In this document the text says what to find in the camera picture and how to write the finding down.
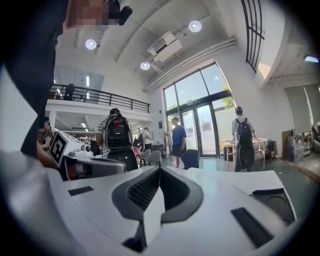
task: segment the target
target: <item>white chair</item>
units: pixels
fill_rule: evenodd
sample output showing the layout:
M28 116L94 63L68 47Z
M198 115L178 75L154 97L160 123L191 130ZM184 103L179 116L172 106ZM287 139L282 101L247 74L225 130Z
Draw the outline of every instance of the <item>white chair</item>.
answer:
M154 150L152 153L144 159L151 166L151 162L155 162L155 165L161 166L162 157L161 152L159 150Z
M146 166L146 158L151 155L151 149L146 149L139 155L140 158L140 167L142 167L142 161L144 162L144 166Z

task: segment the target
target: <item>shorts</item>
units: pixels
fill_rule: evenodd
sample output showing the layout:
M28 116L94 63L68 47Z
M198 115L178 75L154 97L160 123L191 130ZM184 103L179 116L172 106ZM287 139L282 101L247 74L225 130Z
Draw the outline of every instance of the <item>shorts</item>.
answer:
M175 157L181 157L184 154L185 150L181 150L181 145L172 145L172 154Z

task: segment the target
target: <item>blue shirt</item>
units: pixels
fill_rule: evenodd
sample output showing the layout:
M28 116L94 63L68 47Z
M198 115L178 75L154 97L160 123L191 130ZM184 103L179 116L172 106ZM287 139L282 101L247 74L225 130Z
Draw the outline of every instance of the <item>blue shirt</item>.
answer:
M185 128L181 125L172 130L172 145L182 145L182 139L186 138Z

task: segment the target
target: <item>ceiling light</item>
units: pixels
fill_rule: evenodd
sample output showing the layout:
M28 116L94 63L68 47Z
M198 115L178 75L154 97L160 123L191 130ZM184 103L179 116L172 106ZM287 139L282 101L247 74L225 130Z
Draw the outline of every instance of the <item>ceiling light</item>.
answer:
M191 32L199 32L202 29L202 25L200 23L200 21L194 20L191 21L189 24L189 29Z
M306 56L306 57L304 58L304 60L305 60L306 62L315 62L315 63L318 63L318 62L319 62L319 60L318 60L316 57L312 57L312 56Z
M88 49L88 50L93 50L97 47L97 42L93 39L89 39L85 42L85 47Z
M149 64L148 62L142 62L142 63L140 64L140 68L141 68L142 70L148 70L148 69L150 69L150 64Z

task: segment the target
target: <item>window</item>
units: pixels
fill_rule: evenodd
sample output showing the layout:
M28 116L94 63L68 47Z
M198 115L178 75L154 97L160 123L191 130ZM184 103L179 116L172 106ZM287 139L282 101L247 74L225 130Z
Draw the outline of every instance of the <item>window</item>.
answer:
M200 72L194 73L175 84L179 105L208 96L208 92Z
M171 110L178 106L174 85L171 85L169 88L164 90L164 98L166 110Z
M201 70L201 73L210 94L216 94L218 92L228 90L226 81L217 65L214 64L209 66Z

